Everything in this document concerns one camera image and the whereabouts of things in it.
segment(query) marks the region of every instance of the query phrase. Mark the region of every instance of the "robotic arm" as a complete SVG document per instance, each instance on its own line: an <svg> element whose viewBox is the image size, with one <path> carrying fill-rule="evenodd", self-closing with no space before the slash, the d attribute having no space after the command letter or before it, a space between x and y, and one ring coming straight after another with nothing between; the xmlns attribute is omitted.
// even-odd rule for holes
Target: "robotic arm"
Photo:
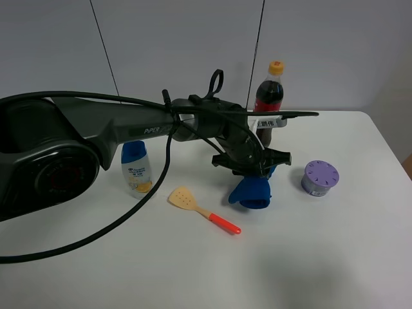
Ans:
<svg viewBox="0 0 412 309"><path fill-rule="evenodd" d="M213 91L217 77L218 87ZM290 165L290 153L263 148L249 130L247 117L280 115L286 120L318 114L247 112L238 104L214 97L222 85L223 72L216 70L205 97L191 95L188 99L178 98L171 102L164 90L164 105L74 91L27 93L1 99L0 221L82 194L94 182L100 166L104 170L110 168L117 146L133 140L169 135L169 153L171 137L180 142L202 138L209 144L208 139L215 138L224 151L212 144L219 151L213 156L212 164L232 169L234 174L265 177L274 165ZM168 164L167 159L164 172L152 191L160 186ZM31 261L79 248L119 226L149 198L144 198L104 231L77 243L38 254L0 257L0 263Z"/></svg>

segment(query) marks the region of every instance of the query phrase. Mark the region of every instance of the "yellow spatula head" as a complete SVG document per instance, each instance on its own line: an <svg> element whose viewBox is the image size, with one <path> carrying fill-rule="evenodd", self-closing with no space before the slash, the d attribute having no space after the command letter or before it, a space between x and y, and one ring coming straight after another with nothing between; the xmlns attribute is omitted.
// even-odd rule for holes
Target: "yellow spatula head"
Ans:
<svg viewBox="0 0 412 309"><path fill-rule="evenodd" d="M169 202L174 206L182 209L187 209L188 211L193 211L198 206L191 192L188 190L188 188L183 186L177 188L172 192L172 194L170 194Z"/></svg>

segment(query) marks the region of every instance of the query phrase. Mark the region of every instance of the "piper logo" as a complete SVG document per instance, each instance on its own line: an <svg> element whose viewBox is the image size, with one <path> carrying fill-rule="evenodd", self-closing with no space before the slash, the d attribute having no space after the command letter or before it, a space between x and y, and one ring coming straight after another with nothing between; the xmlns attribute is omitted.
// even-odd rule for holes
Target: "piper logo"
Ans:
<svg viewBox="0 0 412 309"><path fill-rule="evenodd" d="M160 127L151 127L149 129L144 129L144 134L157 133L159 130Z"/></svg>

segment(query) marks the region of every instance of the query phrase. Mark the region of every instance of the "purple container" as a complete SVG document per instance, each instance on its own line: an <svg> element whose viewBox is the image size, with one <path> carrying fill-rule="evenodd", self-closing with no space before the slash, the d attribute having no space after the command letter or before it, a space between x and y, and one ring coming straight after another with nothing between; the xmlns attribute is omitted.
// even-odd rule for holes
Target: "purple container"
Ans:
<svg viewBox="0 0 412 309"><path fill-rule="evenodd" d="M302 178L303 189L313 196L324 196L339 181L336 168L325 161L315 160L308 163Z"/></svg>

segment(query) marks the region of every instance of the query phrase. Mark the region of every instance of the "white table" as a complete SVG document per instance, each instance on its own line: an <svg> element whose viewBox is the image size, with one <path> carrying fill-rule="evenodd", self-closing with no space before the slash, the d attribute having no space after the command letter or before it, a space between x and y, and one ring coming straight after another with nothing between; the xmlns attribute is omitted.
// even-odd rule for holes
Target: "white table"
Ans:
<svg viewBox="0 0 412 309"><path fill-rule="evenodd" d="M165 141L146 141L154 175ZM211 165L211 147L173 142L164 184L122 226L63 256L0 265L0 307L412 308L412 182L371 119L344 111L293 119L271 146L290 151L292 166L270 179L269 207L248 211L228 205L241 178ZM129 210L136 200L125 191L119 152L82 196L0 223L0 255L77 241ZM341 176L322 198L299 184L316 159ZM179 185L242 234L169 205Z"/></svg>

